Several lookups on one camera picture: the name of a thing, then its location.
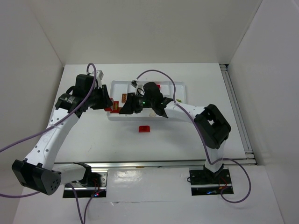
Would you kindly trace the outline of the red arched lego block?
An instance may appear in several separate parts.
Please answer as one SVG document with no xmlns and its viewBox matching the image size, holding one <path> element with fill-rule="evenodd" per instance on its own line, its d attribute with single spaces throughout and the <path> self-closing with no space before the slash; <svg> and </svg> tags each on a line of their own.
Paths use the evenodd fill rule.
<svg viewBox="0 0 299 224">
<path fill-rule="evenodd" d="M 110 101 L 107 104 L 107 108 L 104 109 L 106 112 L 112 112 L 114 110 L 114 100 L 110 98 Z"/>
</svg>

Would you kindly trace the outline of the orange lego plate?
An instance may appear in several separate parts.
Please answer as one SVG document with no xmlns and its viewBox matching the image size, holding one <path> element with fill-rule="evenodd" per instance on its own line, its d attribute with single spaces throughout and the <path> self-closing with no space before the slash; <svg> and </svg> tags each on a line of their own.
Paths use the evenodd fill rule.
<svg viewBox="0 0 299 224">
<path fill-rule="evenodd" d="M 111 113 L 119 113 L 119 110 L 119 101 L 114 101 Z"/>
<path fill-rule="evenodd" d="M 121 102 L 122 102 L 123 104 L 126 103 L 126 101 L 127 101 L 127 97 L 128 97 L 128 95 L 127 95 L 126 93 L 122 94 Z"/>
</svg>

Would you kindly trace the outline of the white lego plate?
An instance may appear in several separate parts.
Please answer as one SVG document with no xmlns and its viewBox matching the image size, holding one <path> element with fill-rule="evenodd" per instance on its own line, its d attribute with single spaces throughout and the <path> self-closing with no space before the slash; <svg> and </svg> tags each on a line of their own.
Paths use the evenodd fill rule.
<svg viewBox="0 0 299 224">
<path fill-rule="evenodd" d="M 150 117 L 155 117 L 157 114 L 155 113 L 155 112 L 151 112 L 150 114 L 149 114 L 149 116 Z"/>
</svg>

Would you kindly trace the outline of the red curved lego brick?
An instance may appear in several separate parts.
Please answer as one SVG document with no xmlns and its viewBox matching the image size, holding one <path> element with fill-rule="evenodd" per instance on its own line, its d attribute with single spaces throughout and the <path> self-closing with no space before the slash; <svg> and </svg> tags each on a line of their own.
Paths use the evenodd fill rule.
<svg viewBox="0 0 299 224">
<path fill-rule="evenodd" d="M 150 126 L 139 126 L 138 131 L 140 133 L 149 133 L 150 132 Z"/>
</svg>

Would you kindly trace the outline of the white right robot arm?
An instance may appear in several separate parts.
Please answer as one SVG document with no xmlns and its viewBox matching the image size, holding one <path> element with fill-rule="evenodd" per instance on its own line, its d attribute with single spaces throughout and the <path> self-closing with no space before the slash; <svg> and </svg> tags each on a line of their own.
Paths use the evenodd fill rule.
<svg viewBox="0 0 299 224">
<path fill-rule="evenodd" d="M 143 94 L 138 91 L 128 93 L 120 114 L 137 114 L 145 108 L 151 108 L 160 117 L 192 123 L 206 153 L 204 170 L 217 176 L 224 167 L 224 145 L 231 132 L 230 124 L 218 107 L 213 104 L 200 107 L 180 103 L 164 96 L 154 82 L 146 83 L 143 91 Z"/>
</svg>

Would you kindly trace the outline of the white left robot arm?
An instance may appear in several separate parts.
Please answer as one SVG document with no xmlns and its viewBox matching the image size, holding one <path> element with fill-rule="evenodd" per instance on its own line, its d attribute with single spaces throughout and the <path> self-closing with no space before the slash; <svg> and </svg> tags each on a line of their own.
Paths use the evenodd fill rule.
<svg viewBox="0 0 299 224">
<path fill-rule="evenodd" d="M 49 131 L 41 135 L 22 161 L 14 161 L 12 171 L 22 186 L 52 195 L 60 185 L 78 182 L 87 186 L 97 178 L 91 166 L 85 163 L 55 164 L 59 149 L 82 113 L 89 108 L 99 110 L 113 105 L 106 85 L 101 83 L 103 72 L 98 70 L 96 75 L 77 75 L 75 85 L 58 98 L 48 124 Z"/>
</svg>

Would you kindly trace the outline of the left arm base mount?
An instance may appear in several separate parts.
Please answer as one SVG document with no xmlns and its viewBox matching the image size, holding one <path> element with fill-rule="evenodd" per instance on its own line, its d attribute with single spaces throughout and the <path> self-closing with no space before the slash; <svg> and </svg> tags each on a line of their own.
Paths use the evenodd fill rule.
<svg viewBox="0 0 299 224">
<path fill-rule="evenodd" d="M 105 198 L 107 195 L 108 170 L 92 168 L 92 177 L 86 184 L 79 180 L 71 181 L 71 186 L 75 189 L 78 198 L 90 198 L 94 195 L 96 198 Z"/>
</svg>

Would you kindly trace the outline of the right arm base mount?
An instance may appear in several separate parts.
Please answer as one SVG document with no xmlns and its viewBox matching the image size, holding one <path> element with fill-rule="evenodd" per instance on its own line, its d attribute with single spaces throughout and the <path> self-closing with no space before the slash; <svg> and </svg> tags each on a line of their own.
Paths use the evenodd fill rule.
<svg viewBox="0 0 299 224">
<path fill-rule="evenodd" d="M 228 169 L 224 169 L 215 178 L 207 177 L 204 170 L 190 170 L 187 181 L 191 185 L 192 196 L 210 196 L 223 194 L 233 194 L 233 186 Z"/>
</svg>

